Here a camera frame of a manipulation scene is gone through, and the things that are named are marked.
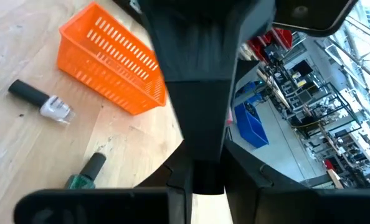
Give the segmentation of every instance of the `basket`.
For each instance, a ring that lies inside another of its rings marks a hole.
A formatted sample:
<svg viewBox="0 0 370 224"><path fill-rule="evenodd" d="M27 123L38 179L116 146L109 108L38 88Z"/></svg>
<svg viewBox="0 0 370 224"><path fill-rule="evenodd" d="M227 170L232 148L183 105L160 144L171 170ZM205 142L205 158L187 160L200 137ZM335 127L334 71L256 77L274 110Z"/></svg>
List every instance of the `basket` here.
<svg viewBox="0 0 370 224"><path fill-rule="evenodd" d="M57 66L136 115L166 104L154 52L92 2L60 29Z"/></svg>

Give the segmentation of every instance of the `blue bin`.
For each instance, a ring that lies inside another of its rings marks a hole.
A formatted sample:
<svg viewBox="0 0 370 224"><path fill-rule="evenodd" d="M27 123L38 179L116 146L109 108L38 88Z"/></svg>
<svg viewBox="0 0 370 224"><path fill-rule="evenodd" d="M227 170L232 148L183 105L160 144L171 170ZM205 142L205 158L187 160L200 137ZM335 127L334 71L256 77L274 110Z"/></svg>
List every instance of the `blue bin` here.
<svg viewBox="0 0 370 224"><path fill-rule="evenodd" d="M264 128L261 124L259 115L257 114L255 108L252 108L255 112L254 116L246 110L246 107L243 103L234 108L237 120L237 127L242 138L244 138L254 147L260 148L264 145L269 144L269 142Z"/></svg>

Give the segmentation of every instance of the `wooden table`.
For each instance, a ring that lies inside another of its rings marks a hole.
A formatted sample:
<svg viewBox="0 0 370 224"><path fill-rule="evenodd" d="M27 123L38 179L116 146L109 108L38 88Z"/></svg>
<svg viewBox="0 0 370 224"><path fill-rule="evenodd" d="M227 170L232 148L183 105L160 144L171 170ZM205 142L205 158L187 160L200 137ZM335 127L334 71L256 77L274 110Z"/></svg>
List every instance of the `wooden table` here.
<svg viewBox="0 0 370 224"><path fill-rule="evenodd" d="M169 101L130 116L57 69L58 28L89 2L0 0L0 223L12 222L25 194L63 187L94 152L107 156L97 187L133 187L182 141ZM99 3L150 46L145 30L113 1ZM72 123L62 126L11 96L17 78L72 105ZM230 223L225 196L194 197L192 222Z"/></svg>

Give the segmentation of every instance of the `black cap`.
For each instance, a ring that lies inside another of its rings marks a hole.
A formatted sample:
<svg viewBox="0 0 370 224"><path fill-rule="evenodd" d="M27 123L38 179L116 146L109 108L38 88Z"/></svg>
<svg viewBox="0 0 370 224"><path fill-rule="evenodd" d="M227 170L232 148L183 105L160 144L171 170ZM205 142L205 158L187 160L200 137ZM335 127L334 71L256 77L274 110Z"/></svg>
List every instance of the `black cap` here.
<svg viewBox="0 0 370 224"><path fill-rule="evenodd" d="M38 107L41 107L49 99L49 95L46 95L21 80L14 81L8 91Z"/></svg>
<svg viewBox="0 0 370 224"><path fill-rule="evenodd" d="M97 178L97 175L106 161L106 157L96 152L92 155L91 159L87 162L84 168L81 170L80 175L88 177L91 181Z"/></svg>

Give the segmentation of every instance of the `white floor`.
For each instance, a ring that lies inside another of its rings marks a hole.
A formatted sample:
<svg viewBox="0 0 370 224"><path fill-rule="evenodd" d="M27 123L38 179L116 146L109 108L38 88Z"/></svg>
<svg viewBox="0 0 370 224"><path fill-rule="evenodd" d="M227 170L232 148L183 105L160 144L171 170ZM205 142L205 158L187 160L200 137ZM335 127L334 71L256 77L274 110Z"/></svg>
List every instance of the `white floor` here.
<svg viewBox="0 0 370 224"><path fill-rule="evenodd" d="M257 112L269 145L255 149L239 136L237 126L233 125L232 137L237 144L295 181L325 174L323 164L308 156L289 123L282 119L270 101L257 105Z"/></svg>

